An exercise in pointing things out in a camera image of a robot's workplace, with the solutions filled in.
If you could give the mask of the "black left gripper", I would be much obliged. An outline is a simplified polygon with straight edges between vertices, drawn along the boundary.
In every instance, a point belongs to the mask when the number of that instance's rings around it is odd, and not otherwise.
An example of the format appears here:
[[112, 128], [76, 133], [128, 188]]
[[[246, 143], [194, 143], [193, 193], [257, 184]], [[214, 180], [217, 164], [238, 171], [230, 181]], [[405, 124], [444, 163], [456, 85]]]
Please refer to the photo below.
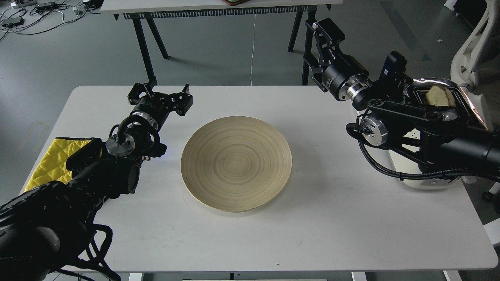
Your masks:
[[129, 94], [127, 101], [134, 105], [130, 115], [136, 114], [146, 119], [152, 126], [163, 126], [171, 112], [184, 117], [193, 105], [193, 96], [189, 92], [189, 84], [186, 84], [181, 92], [174, 94], [163, 94], [153, 92], [155, 82], [136, 82]]

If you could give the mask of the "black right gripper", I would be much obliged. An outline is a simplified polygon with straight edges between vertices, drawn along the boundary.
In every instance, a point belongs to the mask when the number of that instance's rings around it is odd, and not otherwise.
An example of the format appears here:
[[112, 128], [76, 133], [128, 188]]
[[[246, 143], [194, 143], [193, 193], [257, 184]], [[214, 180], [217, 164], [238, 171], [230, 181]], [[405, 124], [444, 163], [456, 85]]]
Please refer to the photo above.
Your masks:
[[338, 101], [368, 101], [369, 72], [354, 57], [337, 50], [345, 40], [344, 32], [331, 18], [307, 20], [305, 25], [316, 40], [318, 57], [305, 50], [303, 59], [312, 81], [329, 91]]

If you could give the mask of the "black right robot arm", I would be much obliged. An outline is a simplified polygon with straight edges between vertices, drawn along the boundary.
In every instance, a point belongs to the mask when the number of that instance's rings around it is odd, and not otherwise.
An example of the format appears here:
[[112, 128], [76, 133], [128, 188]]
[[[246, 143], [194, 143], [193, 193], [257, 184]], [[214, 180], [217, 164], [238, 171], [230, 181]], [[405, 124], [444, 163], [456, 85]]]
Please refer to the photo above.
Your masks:
[[499, 131], [486, 128], [457, 84], [410, 78], [407, 60], [397, 51], [372, 81], [341, 51], [345, 34], [330, 18], [305, 25], [318, 49], [318, 57], [304, 56], [311, 78], [359, 112], [345, 129], [373, 168], [400, 180], [478, 176], [499, 181]]

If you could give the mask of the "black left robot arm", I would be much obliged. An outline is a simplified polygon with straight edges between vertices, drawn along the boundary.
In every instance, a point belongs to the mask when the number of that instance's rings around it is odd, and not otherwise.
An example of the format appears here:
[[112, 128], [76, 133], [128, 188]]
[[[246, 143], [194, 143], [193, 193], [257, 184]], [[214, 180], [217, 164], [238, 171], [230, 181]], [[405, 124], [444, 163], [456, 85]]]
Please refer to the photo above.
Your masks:
[[2, 281], [42, 281], [52, 272], [89, 280], [65, 266], [120, 280], [105, 262], [113, 230], [94, 223], [95, 215], [108, 199], [135, 192], [142, 163], [166, 153], [159, 131], [169, 113], [182, 117], [193, 104], [189, 85], [163, 94], [152, 90], [156, 83], [136, 83], [130, 115], [105, 142], [92, 138], [68, 158], [67, 183], [50, 180], [1, 206]]

